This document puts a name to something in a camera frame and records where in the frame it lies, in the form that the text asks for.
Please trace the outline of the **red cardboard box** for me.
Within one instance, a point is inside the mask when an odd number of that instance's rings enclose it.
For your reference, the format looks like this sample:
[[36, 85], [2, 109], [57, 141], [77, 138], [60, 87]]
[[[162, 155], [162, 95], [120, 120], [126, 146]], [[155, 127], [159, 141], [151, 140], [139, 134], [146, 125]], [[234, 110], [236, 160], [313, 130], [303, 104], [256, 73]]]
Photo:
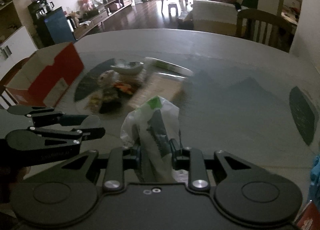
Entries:
[[73, 43], [52, 45], [35, 51], [5, 89], [20, 105], [54, 107], [83, 69]]

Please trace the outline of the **blue cloth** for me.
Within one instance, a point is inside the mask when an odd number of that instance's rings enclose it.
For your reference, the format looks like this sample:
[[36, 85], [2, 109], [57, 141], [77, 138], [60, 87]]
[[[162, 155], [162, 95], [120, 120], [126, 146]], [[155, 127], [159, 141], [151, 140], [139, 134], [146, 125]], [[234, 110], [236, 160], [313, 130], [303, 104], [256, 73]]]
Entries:
[[310, 186], [309, 199], [319, 207], [319, 155], [313, 161], [312, 169], [310, 171]]

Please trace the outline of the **small stool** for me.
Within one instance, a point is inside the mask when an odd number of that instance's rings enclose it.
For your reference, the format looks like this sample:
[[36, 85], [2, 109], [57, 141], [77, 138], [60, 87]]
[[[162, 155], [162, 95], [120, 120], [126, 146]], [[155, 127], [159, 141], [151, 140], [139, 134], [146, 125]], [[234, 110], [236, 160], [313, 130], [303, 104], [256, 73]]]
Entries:
[[168, 13], [169, 13], [169, 16], [172, 16], [172, 12], [175, 12], [175, 16], [178, 15], [178, 7], [177, 7], [177, 4], [176, 3], [169, 3], [168, 4]]

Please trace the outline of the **plastic bag with packets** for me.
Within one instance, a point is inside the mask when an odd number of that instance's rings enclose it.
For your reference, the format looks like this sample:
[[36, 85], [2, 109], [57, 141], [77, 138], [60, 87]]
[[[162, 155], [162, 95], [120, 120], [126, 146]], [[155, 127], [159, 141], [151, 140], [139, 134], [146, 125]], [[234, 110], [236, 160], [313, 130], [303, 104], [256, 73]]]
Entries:
[[125, 118], [120, 138], [125, 146], [141, 146], [141, 167], [135, 170], [140, 182], [187, 183], [188, 172], [172, 166], [170, 140], [182, 146], [179, 112], [170, 101], [155, 96]]

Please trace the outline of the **wooden dining chair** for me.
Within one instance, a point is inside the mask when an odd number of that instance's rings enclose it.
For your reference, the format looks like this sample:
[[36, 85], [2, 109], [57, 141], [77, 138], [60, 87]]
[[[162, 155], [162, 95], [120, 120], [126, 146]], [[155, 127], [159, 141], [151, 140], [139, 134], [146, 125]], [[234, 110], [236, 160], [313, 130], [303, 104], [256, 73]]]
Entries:
[[257, 10], [239, 10], [236, 37], [288, 52], [293, 41], [293, 27], [282, 17]]

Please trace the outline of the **wooden tv console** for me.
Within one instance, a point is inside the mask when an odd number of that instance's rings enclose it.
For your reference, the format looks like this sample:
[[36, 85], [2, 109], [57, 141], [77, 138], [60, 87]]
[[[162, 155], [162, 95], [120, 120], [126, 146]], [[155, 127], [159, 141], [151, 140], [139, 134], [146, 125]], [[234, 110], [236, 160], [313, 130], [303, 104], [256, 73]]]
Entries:
[[80, 18], [79, 26], [73, 31], [75, 39], [79, 40], [84, 37], [93, 28], [103, 25], [104, 21], [128, 6], [132, 6], [132, 0], [110, 0], [92, 11], [84, 13]]

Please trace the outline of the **white sofa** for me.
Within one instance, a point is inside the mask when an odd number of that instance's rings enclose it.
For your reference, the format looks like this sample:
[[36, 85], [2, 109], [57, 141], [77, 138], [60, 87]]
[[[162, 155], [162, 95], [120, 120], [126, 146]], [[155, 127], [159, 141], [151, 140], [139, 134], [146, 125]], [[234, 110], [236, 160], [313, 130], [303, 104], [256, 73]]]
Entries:
[[235, 36], [238, 10], [234, 4], [194, 0], [194, 30]]

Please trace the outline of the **white green tube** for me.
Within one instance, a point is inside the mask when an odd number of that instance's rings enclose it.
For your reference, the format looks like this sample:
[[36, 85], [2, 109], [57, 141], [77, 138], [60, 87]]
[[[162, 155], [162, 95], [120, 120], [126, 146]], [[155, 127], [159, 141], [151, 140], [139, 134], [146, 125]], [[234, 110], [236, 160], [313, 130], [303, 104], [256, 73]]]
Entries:
[[187, 76], [187, 77], [191, 77], [194, 75], [194, 73], [190, 70], [187, 69], [185, 67], [179, 66], [177, 64], [174, 63], [170, 63], [170, 62], [166, 62], [163, 60], [160, 60], [158, 58], [153, 58], [153, 57], [145, 57], [144, 58], [144, 63], [148, 66], [148, 67], [155, 67], [158, 69], [163, 69], [163, 70], [167, 70], [173, 73], [177, 73], [183, 76]]

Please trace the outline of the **blue cabinet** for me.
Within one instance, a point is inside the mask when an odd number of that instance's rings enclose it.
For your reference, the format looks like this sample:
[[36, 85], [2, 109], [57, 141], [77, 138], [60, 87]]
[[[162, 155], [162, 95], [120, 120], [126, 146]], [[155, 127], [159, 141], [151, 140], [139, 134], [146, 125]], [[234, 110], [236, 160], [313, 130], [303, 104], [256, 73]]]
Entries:
[[76, 41], [61, 7], [38, 19], [36, 31], [44, 47]]

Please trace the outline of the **beige tissue pack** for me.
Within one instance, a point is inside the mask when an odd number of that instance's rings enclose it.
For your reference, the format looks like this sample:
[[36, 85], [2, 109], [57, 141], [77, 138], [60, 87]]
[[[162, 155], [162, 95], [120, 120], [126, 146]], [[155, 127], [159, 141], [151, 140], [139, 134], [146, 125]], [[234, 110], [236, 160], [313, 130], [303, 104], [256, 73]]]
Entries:
[[163, 97], [172, 102], [183, 91], [186, 81], [187, 78], [184, 76], [153, 73], [129, 99], [126, 107], [129, 110], [134, 110], [155, 96]]

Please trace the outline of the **grey ceramic dish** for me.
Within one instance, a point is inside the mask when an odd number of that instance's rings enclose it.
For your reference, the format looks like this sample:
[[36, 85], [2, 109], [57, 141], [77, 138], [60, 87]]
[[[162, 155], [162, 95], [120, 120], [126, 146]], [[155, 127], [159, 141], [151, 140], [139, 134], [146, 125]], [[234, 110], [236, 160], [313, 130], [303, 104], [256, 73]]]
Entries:
[[136, 75], [144, 68], [142, 62], [122, 62], [111, 66], [111, 69], [123, 75]]

